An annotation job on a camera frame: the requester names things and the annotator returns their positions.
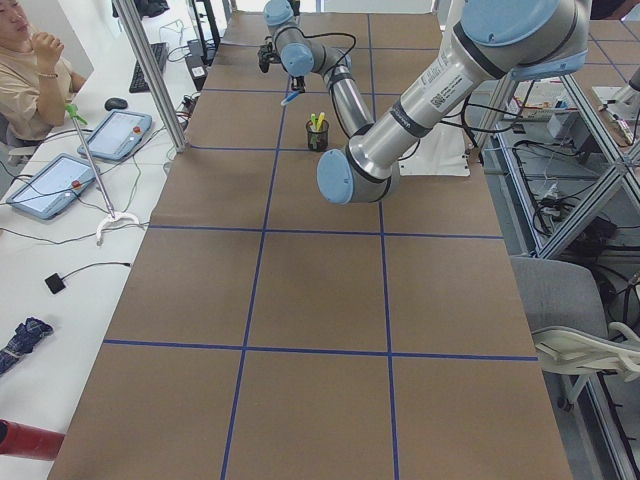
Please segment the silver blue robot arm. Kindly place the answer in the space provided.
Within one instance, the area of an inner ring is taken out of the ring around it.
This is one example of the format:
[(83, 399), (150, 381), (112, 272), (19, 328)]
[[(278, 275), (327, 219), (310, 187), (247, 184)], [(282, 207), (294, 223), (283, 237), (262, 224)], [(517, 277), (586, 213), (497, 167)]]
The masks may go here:
[(349, 138), (317, 166), (323, 197), (337, 204), (377, 202), (399, 183), (398, 161), (478, 85), (556, 77), (587, 55), (588, 1), (465, 1), (439, 56), (379, 119), (360, 95), (344, 52), (306, 37), (288, 1), (263, 10), (272, 50), (294, 79), (320, 75)]

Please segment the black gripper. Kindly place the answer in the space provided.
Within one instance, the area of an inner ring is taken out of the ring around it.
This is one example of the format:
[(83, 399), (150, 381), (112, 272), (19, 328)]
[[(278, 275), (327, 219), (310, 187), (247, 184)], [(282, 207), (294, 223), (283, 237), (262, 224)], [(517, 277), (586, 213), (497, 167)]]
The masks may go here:
[(291, 87), (293, 88), (293, 94), (306, 93), (306, 83), (304, 76), (291, 77)]

